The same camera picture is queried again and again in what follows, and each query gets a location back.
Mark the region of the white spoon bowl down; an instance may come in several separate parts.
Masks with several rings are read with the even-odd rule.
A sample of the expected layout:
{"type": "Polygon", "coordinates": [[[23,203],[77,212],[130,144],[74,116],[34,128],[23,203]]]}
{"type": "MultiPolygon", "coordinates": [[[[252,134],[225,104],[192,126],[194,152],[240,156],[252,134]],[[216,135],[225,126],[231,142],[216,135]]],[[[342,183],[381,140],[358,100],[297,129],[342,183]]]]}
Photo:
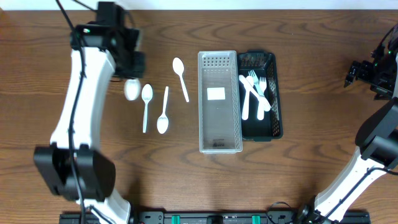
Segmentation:
{"type": "Polygon", "coordinates": [[[164,134],[169,126],[169,119],[166,115],[168,96],[169,96],[169,87],[167,86],[165,87],[165,92],[164,92],[162,114],[159,116],[157,120],[157,130],[160,134],[164,134]]]}

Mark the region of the pale green fork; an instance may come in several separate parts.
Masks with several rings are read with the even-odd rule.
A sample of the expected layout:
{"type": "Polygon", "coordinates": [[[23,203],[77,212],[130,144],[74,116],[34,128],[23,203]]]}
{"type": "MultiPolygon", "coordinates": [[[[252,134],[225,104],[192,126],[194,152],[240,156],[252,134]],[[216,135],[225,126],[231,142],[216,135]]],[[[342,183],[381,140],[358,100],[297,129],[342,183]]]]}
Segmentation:
{"type": "Polygon", "coordinates": [[[260,96],[264,96],[264,92],[263,92],[263,90],[261,88],[260,81],[259,81],[255,71],[254,70],[250,70],[249,71],[249,75],[252,77],[252,79],[254,81],[254,86],[256,87],[257,93],[260,96]]]}

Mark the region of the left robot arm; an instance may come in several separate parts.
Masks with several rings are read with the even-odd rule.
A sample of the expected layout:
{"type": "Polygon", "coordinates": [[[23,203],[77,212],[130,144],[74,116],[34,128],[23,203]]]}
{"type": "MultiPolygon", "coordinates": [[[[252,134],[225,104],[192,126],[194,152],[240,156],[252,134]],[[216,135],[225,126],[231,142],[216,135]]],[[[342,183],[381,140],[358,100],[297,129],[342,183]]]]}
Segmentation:
{"type": "Polygon", "coordinates": [[[115,189],[114,163],[100,152],[104,102],[112,78],[142,78],[140,32],[128,28],[130,12],[100,1],[95,20],[71,26],[71,77],[63,110],[48,146],[37,146],[34,164],[52,194],[79,204],[79,223],[92,211],[100,223],[132,223],[131,204],[115,189]]]}

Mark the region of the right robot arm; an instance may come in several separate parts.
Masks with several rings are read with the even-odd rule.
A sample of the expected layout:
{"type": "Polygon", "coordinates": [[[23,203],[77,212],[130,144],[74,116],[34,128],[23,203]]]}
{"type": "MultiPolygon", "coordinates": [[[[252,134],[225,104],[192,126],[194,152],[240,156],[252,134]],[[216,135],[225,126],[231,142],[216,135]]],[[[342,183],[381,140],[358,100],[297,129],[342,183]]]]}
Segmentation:
{"type": "Polygon", "coordinates": [[[369,213],[351,212],[351,204],[378,178],[397,175],[397,27],[371,52],[372,62],[354,61],[345,86],[368,83],[377,100],[387,103],[359,128],[354,154],[337,178],[310,204],[300,207],[293,223],[370,223],[369,213]]]}

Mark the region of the white spoon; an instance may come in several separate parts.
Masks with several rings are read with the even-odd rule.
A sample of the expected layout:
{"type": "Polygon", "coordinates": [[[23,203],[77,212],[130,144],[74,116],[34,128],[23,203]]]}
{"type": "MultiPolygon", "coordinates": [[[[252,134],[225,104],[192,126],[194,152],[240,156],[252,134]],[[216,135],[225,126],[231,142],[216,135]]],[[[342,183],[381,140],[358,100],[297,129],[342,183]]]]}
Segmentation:
{"type": "Polygon", "coordinates": [[[144,85],[142,89],[142,100],[144,101],[144,117],[143,117],[143,125],[142,125],[142,132],[146,133],[147,131],[147,116],[148,116],[148,104],[153,98],[153,89],[152,86],[147,83],[144,85]]]}
{"type": "MultiPolygon", "coordinates": [[[[246,77],[246,80],[249,82],[251,86],[254,85],[254,81],[250,75],[246,77]]],[[[242,111],[242,120],[247,120],[249,117],[249,95],[250,91],[246,90],[244,101],[243,101],[243,111],[242,111]]]]}
{"type": "Polygon", "coordinates": [[[187,93],[187,88],[185,86],[185,82],[183,80],[183,73],[184,73],[184,69],[185,69],[184,68],[184,64],[183,64],[183,62],[181,61],[180,58],[175,57],[173,59],[172,66],[173,66],[174,72],[180,78],[180,83],[181,83],[181,86],[182,86],[183,95],[184,95],[185,101],[188,103],[190,100],[189,100],[189,97],[188,97],[188,93],[187,93]]]}
{"type": "Polygon", "coordinates": [[[141,83],[138,78],[128,79],[124,84],[124,95],[128,101],[134,101],[141,93],[141,83]]]}

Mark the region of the white fork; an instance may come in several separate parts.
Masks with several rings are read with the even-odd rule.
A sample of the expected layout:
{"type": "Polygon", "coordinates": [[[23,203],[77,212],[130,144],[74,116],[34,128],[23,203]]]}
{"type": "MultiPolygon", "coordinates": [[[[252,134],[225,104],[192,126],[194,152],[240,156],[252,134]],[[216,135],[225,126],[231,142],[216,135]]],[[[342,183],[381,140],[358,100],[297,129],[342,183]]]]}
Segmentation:
{"type": "MultiPolygon", "coordinates": [[[[258,84],[258,91],[259,93],[262,93],[264,96],[264,92],[266,91],[267,88],[267,82],[265,77],[260,77],[259,78],[259,84],[258,84]]],[[[264,119],[264,107],[262,104],[258,105],[257,109],[257,118],[258,120],[263,120],[264,119]]]]}

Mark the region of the white fork tines down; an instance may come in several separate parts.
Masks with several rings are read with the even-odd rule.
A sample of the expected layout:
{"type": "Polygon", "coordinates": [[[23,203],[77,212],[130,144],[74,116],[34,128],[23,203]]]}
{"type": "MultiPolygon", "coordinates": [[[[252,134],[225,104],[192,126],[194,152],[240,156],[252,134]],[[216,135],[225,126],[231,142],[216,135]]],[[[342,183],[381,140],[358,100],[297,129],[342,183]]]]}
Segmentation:
{"type": "Polygon", "coordinates": [[[252,77],[249,76],[249,79],[244,77],[243,75],[238,76],[239,81],[244,85],[246,91],[250,91],[258,100],[258,102],[263,106],[264,111],[270,111],[271,110],[271,105],[266,99],[265,96],[261,96],[253,87],[252,84],[250,84],[249,81],[253,81],[252,77]]]}

